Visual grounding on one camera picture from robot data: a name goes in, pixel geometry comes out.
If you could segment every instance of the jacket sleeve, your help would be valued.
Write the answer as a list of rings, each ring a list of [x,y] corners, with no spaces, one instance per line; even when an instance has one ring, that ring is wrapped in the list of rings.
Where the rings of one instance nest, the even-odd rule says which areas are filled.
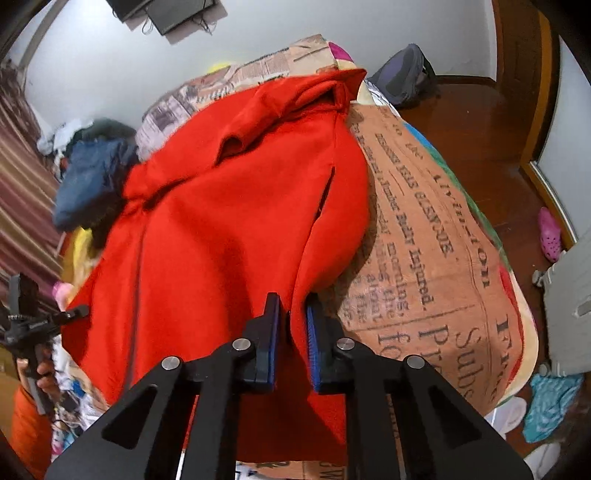
[[[27,470],[42,480],[51,463],[51,423],[37,413],[35,402],[23,387],[18,387],[14,395],[10,445]]]

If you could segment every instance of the slipper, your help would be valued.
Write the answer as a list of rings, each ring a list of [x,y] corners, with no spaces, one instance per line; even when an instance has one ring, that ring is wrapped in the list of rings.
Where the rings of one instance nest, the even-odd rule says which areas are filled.
[[[560,225],[546,207],[538,214],[540,226],[540,244],[545,257],[551,262],[557,262],[562,251],[560,240]]]

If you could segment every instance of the brown floorboard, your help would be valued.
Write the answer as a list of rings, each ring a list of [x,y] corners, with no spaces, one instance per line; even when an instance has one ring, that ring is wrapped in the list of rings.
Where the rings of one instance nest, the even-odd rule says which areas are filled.
[[[515,276],[530,305],[540,337],[538,360],[546,356],[542,292],[531,283],[534,270],[550,263],[540,250],[538,211],[544,203],[519,170],[527,129],[509,111],[505,99],[487,85],[441,85],[441,97],[401,111],[402,117],[439,150],[466,191],[487,216],[505,247]],[[531,399],[526,386],[519,396]],[[518,427],[508,442],[522,456],[528,444]]]

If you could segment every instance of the curtain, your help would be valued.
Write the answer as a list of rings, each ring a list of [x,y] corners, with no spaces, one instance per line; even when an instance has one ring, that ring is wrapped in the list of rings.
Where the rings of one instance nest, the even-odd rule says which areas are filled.
[[[0,68],[0,299],[24,273],[44,303],[60,273],[60,234],[51,222],[58,183],[37,150],[40,129],[10,64]]]

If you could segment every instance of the wooden door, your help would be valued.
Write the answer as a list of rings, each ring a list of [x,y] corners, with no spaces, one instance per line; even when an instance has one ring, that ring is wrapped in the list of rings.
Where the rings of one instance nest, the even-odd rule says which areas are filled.
[[[538,9],[530,0],[492,0],[497,42],[497,88],[529,125],[540,89],[542,61]]]

